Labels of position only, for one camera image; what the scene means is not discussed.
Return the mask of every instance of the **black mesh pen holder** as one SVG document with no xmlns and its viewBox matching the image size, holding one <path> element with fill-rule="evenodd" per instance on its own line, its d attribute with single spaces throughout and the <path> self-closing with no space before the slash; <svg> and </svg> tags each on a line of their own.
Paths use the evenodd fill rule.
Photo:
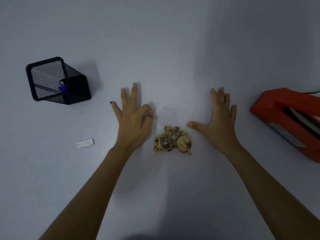
<svg viewBox="0 0 320 240">
<path fill-rule="evenodd" d="M 26 74 L 35 101 L 74 104 L 91 99 L 87 77 L 61 57 L 29 64 Z"/>
</svg>

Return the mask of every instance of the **plastic bag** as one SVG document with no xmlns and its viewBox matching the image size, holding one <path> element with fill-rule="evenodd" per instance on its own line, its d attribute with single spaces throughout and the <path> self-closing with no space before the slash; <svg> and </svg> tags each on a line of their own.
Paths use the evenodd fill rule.
<svg viewBox="0 0 320 240">
<path fill-rule="evenodd" d="M 178 151 L 192 155 L 191 133 L 186 121 L 179 120 L 180 109 L 158 107 L 152 127 L 152 152 Z"/>
</svg>

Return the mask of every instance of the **white eraser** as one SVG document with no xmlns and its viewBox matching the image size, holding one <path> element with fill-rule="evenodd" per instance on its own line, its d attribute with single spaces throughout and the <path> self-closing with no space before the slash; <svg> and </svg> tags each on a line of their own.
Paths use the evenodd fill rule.
<svg viewBox="0 0 320 240">
<path fill-rule="evenodd" d="M 88 147 L 94 145 L 94 139 L 87 139 L 76 143 L 77 148 Z"/>
</svg>

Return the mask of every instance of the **forearm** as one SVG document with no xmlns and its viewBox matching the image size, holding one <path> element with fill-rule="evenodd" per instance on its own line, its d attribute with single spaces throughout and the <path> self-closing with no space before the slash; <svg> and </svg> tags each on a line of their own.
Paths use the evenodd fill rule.
<svg viewBox="0 0 320 240">
<path fill-rule="evenodd" d="M 226 155 L 276 239 L 320 239 L 320 221 L 242 147 Z"/>
<path fill-rule="evenodd" d="M 121 148 L 110 149 L 98 169 L 40 240 L 96 239 L 110 197 L 129 156 Z"/>
</svg>

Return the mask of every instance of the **person's left hand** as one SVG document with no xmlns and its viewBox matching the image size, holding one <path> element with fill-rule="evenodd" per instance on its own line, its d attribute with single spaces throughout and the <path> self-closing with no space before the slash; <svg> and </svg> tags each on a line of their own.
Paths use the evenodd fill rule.
<svg viewBox="0 0 320 240">
<path fill-rule="evenodd" d="M 119 122 L 118 137 L 115 147 L 128 153 L 133 153 L 146 140 L 152 127 L 153 110 L 148 104 L 137 110 L 137 87 L 133 84 L 130 98 L 126 97 L 126 90 L 121 89 L 122 111 L 115 102 L 110 102 Z"/>
</svg>

